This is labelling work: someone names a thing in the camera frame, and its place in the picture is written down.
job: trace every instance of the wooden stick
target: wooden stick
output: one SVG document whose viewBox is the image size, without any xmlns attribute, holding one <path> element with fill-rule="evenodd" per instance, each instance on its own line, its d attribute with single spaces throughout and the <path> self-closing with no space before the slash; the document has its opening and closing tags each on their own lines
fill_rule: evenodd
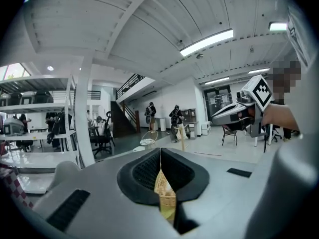
<svg viewBox="0 0 319 239">
<path fill-rule="evenodd" d="M 181 127 L 179 131 L 180 131 L 180 137 L 181 137 L 181 150 L 185 151 L 183 127 Z"/>
</svg>

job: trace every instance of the poster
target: poster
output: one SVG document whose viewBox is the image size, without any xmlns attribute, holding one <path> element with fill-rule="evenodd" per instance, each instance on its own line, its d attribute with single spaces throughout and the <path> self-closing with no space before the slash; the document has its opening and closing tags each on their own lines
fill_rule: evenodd
<svg viewBox="0 0 319 239">
<path fill-rule="evenodd" d="M 223 98 L 223 103 L 228 102 L 228 98 L 227 98 L 227 96 L 226 96 L 226 95 L 223 95 L 223 96 L 222 96 L 222 98 Z"/>
</svg>

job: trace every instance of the glass door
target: glass door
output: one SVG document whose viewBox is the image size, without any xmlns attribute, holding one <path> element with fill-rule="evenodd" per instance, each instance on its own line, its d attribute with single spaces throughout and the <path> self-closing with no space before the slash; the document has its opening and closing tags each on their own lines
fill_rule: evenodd
<svg viewBox="0 0 319 239">
<path fill-rule="evenodd" d="M 206 99 L 208 120 L 211 120 L 213 114 L 233 102 L 229 86 L 205 90 L 204 93 Z"/>
</svg>

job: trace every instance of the stair railing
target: stair railing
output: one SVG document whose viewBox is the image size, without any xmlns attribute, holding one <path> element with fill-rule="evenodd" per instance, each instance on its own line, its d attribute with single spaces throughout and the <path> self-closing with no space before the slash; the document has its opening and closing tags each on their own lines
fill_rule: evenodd
<svg viewBox="0 0 319 239">
<path fill-rule="evenodd" d="M 123 95 L 126 91 L 128 91 L 131 87 L 133 87 L 136 83 L 144 79 L 145 76 L 134 74 L 129 78 L 118 90 L 116 90 L 116 97 L 117 100 L 121 95 Z"/>
<path fill-rule="evenodd" d="M 133 127 L 136 129 L 137 133 L 141 132 L 140 128 L 140 116 L 139 111 L 133 112 L 124 102 L 121 102 L 121 104 L 118 104 L 121 108 L 122 112 L 126 117 L 128 117 L 129 121 L 133 125 Z"/>
</svg>

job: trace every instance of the wicker basket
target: wicker basket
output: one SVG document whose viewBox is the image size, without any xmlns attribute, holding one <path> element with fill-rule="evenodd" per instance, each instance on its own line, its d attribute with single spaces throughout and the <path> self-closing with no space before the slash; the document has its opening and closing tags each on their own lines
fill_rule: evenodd
<svg viewBox="0 0 319 239">
<path fill-rule="evenodd" d="M 160 212 L 168 221 L 174 221 L 176 195 L 173 189 L 167 190 L 167 180 L 162 172 L 156 178 L 154 191 L 159 194 Z"/>
</svg>

